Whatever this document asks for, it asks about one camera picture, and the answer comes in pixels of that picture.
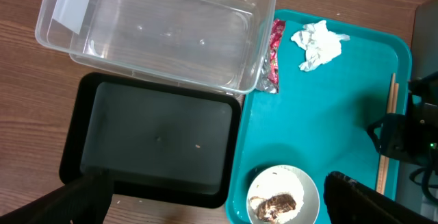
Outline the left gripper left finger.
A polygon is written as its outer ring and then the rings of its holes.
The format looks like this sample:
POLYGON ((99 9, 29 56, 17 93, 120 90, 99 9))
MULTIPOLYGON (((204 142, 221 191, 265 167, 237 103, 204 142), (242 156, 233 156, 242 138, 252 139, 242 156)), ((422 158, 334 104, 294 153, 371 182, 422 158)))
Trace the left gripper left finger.
POLYGON ((102 224, 112 202, 114 183, 107 173, 84 175, 1 216, 2 223, 102 224))

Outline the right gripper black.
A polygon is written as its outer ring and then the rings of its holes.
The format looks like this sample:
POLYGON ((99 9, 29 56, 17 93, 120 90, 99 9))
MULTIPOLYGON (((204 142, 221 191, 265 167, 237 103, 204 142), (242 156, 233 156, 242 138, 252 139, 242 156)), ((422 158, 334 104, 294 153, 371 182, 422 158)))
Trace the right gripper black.
POLYGON ((409 83, 407 110, 386 114, 366 132, 379 154, 416 164, 437 164, 437 77, 409 83))

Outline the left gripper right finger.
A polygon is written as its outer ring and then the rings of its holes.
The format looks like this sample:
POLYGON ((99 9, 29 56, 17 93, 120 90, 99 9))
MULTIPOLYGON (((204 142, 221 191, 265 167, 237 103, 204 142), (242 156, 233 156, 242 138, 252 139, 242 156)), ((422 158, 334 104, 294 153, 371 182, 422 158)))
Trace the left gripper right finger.
POLYGON ((324 202, 332 224, 433 224, 339 171, 324 181, 324 202))

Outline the wooden chopstick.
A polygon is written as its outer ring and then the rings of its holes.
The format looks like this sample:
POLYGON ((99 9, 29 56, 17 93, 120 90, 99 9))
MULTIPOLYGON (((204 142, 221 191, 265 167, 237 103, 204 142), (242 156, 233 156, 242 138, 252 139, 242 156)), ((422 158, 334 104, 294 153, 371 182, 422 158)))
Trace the wooden chopstick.
MULTIPOLYGON (((395 85, 396 85, 396 74, 392 73, 391 82, 390 82, 390 86, 389 86, 389 96, 388 96, 388 101, 387 101, 386 113, 391 113, 391 111, 392 111, 395 85)), ((388 166, 389 166, 389 158, 384 156, 384 155, 381 155, 380 160, 379 160, 379 165, 378 165, 376 191, 382 195, 385 194, 388 166)))
MULTIPOLYGON (((394 105, 397 105, 398 88, 399 88, 399 84, 396 83, 396 75, 393 74, 391 76, 391 83, 390 83, 390 87, 389 87, 387 113, 394 113, 396 111, 396 108, 394 108, 394 105)), ((382 195, 385 194, 388 168, 389 168, 389 158, 384 156, 384 155, 381 155, 380 160, 379 160, 379 165, 378 165, 376 191, 382 195)))

